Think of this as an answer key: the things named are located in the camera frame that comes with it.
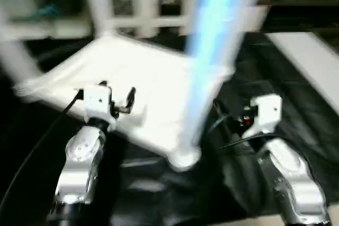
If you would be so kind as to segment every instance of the black cloth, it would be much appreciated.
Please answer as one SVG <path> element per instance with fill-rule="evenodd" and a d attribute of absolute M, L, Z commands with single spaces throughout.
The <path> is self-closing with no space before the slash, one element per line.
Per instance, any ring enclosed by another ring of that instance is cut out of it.
<path fill-rule="evenodd" d="M 236 67 L 218 99 L 237 112 L 253 96 L 280 94 L 283 119 L 278 132 L 304 145 L 328 201 L 338 201 L 336 165 L 311 150 L 336 160 L 338 116 L 264 35 L 245 38 Z M 8 90 L 8 84 L 2 85 L 10 111 L 2 116 L 1 195 L 24 157 L 59 114 L 40 103 L 23 105 Z M 215 120 L 211 111 L 206 128 Z M 0 218 L 2 225 L 43 225 L 64 164 L 65 145 L 81 124 L 66 117 L 35 152 L 13 186 Z M 114 226 L 206 225 L 277 213 L 256 156 L 243 146 L 217 150 L 227 142 L 222 128 L 204 134 L 201 161 L 192 170 L 178 173 L 165 158 L 129 143 L 121 134 L 110 135 L 88 221 Z"/>

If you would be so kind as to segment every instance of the silver robotic arm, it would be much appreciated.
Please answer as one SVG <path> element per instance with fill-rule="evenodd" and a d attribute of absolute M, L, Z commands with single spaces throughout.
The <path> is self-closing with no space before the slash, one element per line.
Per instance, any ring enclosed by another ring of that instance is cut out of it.
<path fill-rule="evenodd" d="M 242 138 L 273 133 L 281 119 L 282 100 L 271 94 L 251 100 L 257 114 Z M 308 161 L 280 138 L 253 140 L 249 145 L 270 180 L 278 209 L 287 225 L 329 225 L 326 198 L 314 180 Z"/>
<path fill-rule="evenodd" d="M 116 107 L 112 90 L 102 82 L 84 88 L 86 124 L 66 146 L 66 162 L 59 176 L 55 202 L 47 220 L 54 225 L 77 225 L 81 210 L 93 202 L 99 163 L 108 132 L 114 131 L 119 113 L 130 113 L 135 88 L 125 107 Z"/>

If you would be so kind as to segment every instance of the black cable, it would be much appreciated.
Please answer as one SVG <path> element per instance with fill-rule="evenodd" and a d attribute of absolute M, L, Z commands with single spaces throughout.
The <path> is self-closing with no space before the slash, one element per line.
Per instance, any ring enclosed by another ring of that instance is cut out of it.
<path fill-rule="evenodd" d="M 222 115 L 220 118 L 218 118 L 216 120 L 216 122 L 214 122 L 214 124 L 208 129 L 207 133 L 211 133 L 212 131 L 215 130 L 215 128 L 217 128 L 221 123 L 223 123 L 223 121 L 227 120 L 230 116 L 229 115 Z"/>
<path fill-rule="evenodd" d="M 83 97 L 83 90 L 79 90 L 79 92 L 76 94 L 76 96 L 74 97 L 74 99 L 67 105 L 67 107 L 61 112 L 61 114 L 54 120 L 54 122 L 51 124 L 51 126 L 47 129 L 47 131 L 42 135 L 42 137 L 39 139 L 39 141 L 35 144 L 35 146 L 33 147 L 33 149 L 31 150 L 31 152 L 26 156 L 26 158 L 24 159 L 23 163 L 21 164 L 21 166 L 19 167 L 19 169 L 16 171 L 10 185 L 8 186 L 5 195 L 0 203 L 0 215 L 3 212 L 4 206 L 6 204 L 6 201 L 9 197 L 10 194 L 10 190 L 12 189 L 17 177 L 19 176 L 20 172 L 22 171 L 22 169 L 24 168 L 24 166 L 27 164 L 27 162 L 29 161 L 29 159 L 32 157 L 32 154 L 34 153 L 34 151 L 37 150 L 37 148 L 45 141 L 45 139 L 47 138 L 47 136 L 49 135 L 49 133 L 54 129 L 54 127 L 59 123 L 59 121 L 67 114 L 67 112 L 70 110 L 70 108 L 74 105 L 74 103 L 76 102 L 76 100 L 80 99 Z"/>
<path fill-rule="evenodd" d="M 230 144 L 227 144 L 227 145 L 224 145 L 220 148 L 218 148 L 219 150 L 220 149 L 227 149 L 229 147 L 233 147 L 235 145 L 238 145 L 238 144 L 241 144 L 241 143 L 244 143 L 246 141 L 250 141 L 250 140 L 254 140 L 254 139 L 259 139 L 259 138 L 281 138 L 283 140 L 286 140 L 286 139 L 289 139 L 289 138 L 286 138 L 286 137 L 283 137 L 282 135 L 279 135 L 279 134 L 276 134 L 276 133 L 260 133 L 260 134 L 257 134 L 257 135 L 253 135 L 253 136 L 250 136 L 250 137 L 247 137 L 247 138 L 242 138 L 242 139 L 239 139 L 237 141 L 234 141 Z"/>

